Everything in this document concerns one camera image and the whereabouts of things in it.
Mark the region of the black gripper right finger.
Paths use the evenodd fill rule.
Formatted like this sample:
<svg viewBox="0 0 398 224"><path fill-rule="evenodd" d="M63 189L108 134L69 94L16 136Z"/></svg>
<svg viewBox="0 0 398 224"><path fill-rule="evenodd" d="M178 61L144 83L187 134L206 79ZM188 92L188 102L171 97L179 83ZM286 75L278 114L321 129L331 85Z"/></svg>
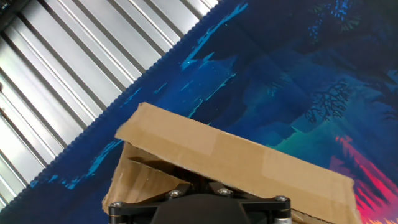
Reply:
<svg viewBox="0 0 398 224"><path fill-rule="evenodd" d="M220 182L205 182L199 193L227 197L240 203L251 223L291 224L291 201L284 195L261 198Z"/></svg>

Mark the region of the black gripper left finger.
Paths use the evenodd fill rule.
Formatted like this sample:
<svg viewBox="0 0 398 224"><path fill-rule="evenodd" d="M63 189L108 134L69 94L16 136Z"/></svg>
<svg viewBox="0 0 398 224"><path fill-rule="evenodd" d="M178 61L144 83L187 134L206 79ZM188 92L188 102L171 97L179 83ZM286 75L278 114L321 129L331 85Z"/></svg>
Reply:
<svg viewBox="0 0 398 224"><path fill-rule="evenodd" d="M133 219L137 215L153 215L162 203L198 193L198 190L199 187L193 184L182 183L168 192L158 194L142 202L113 202L108 206L109 224L134 223Z"/></svg>

